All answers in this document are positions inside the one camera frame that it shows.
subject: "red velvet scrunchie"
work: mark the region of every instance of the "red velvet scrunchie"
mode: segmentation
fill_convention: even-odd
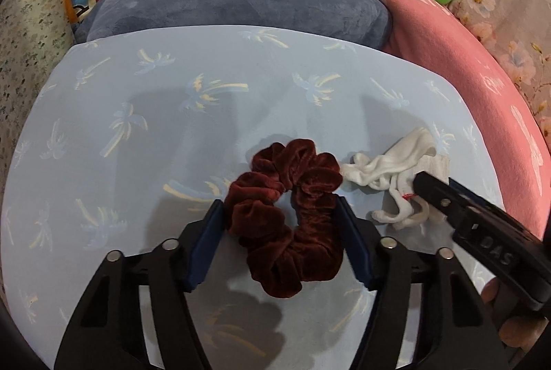
[[[249,251],[252,278],[279,298],[298,293],[301,281],[334,278],[343,259],[338,229],[331,220],[337,202],[333,191],[343,180],[334,156],[317,155],[311,140],[296,139],[258,152],[251,169],[231,184],[224,206],[228,231]],[[291,189],[299,219],[294,231],[273,205]]]

